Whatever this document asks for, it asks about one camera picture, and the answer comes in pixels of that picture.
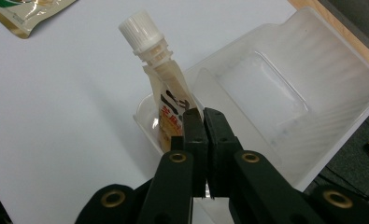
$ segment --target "plastic container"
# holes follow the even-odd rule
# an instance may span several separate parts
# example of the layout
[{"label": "plastic container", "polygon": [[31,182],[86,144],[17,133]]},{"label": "plastic container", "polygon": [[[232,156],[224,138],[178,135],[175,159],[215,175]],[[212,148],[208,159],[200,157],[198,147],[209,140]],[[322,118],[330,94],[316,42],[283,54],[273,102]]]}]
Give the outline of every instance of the plastic container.
[{"label": "plastic container", "polygon": [[[185,78],[200,106],[224,113],[243,147],[298,190],[369,116],[369,63],[311,8],[243,35]],[[158,148],[152,103],[146,97],[135,120]]]}]

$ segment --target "brass screw hole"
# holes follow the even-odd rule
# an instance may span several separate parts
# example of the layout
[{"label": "brass screw hole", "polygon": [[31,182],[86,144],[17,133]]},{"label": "brass screw hole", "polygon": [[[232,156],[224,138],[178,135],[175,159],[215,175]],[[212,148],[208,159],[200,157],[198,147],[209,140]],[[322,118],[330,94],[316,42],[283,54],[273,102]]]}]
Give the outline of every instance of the brass screw hole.
[{"label": "brass screw hole", "polygon": [[260,160],[260,158],[253,153],[247,152],[245,154],[242,155],[242,160],[246,161],[246,162],[258,162]]},{"label": "brass screw hole", "polygon": [[101,203],[106,208],[116,207],[125,201],[125,193],[118,189],[112,189],[105,193],[101,199]]},{"label": "brass screw hole", "polygon": [[169,159],[173,162],[183,162],[187,160],[187,157],[181,153],[175,153],[169,156]]},{"label": "brass screw hole", "polygon": [[339,208],[350,208],[353,206],[352,200],[350,198],[336,190],[326,190],[323,192],[323,198],[330,204]]}]

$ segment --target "bottle neck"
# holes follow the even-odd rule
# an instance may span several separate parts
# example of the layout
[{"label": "bottle neck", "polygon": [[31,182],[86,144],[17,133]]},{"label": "bottle neck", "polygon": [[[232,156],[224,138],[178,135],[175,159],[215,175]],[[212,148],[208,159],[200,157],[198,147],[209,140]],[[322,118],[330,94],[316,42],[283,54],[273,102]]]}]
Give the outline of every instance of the bottle neck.
[{"label": "bottle neck", "polygon": [[163,63],[171,61],[173,52],[167,49],[167,43],[164,39],[157,44],[139,53],[137,56],[151,68],[160,66]]}]

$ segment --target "white bottle cap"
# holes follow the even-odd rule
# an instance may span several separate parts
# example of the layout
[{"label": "white bottle cap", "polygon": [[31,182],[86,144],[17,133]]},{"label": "white bottle cap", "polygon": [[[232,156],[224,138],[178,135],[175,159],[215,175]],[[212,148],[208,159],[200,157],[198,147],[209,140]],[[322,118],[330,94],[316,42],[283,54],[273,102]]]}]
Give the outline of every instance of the white bottle cap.
[{"label": "white bottle cap", "polygon": [[120,31],[138,55],[164,39],[146,10],[139,11],[120,24]]}]

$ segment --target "white table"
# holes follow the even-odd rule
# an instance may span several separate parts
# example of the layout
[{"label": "white table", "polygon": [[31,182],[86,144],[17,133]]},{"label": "white table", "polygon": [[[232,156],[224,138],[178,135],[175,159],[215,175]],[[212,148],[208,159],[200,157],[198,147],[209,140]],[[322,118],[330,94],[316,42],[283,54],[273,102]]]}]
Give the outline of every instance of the white table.
[{"label": "white table", "polygon": [[[142,8],[183,70],[295,11],[285,0],[83,0],[29,39],[0,24],[0,200],[15,224],[74,223],[100,188],[153,177],[160,156],[132,119],[151,88],[118,30]],[[202,212],[194,223],[207,223]]]}]

